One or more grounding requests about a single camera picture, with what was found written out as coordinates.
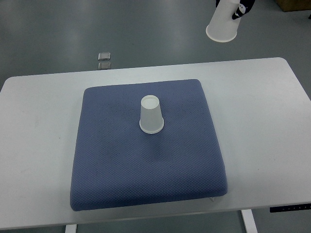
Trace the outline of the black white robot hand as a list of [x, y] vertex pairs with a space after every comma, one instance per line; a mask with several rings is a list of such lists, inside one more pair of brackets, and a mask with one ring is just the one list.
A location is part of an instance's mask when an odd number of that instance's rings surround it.
[[235, 13], [232, 15], [232, 19], [236, 20], [238, 18], [241, 18], [248, 12], [250, 12], [254, 3], [255, 3], [255, 0], [240, 0], [238, 8], [236, 9]]

